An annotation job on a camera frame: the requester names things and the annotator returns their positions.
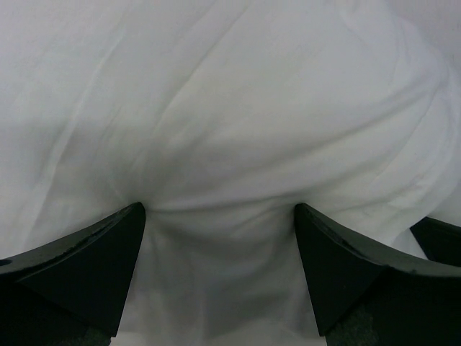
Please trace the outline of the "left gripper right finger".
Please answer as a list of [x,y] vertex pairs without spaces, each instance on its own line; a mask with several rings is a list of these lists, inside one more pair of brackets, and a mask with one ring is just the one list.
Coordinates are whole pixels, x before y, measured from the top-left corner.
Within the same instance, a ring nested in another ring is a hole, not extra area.
[[306,204],[294,227],[319,334],[460,333],[460,267],[398,251]]

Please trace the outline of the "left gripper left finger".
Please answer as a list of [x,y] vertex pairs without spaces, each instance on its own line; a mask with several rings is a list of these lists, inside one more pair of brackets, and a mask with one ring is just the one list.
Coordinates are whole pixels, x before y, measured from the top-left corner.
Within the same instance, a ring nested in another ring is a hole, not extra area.
[[1,259],[1,337],[115,337],[145,223],[145,208],[134,203]]

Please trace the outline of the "white pillow insert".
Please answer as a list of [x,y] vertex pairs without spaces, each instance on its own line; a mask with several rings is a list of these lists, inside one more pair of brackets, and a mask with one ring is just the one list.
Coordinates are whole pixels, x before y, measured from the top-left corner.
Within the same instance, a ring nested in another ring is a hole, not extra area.
[[134,202],[117,345],[295,345],[297,203],[420,254],[460,78],[385,1],[3,1],[1,255]]

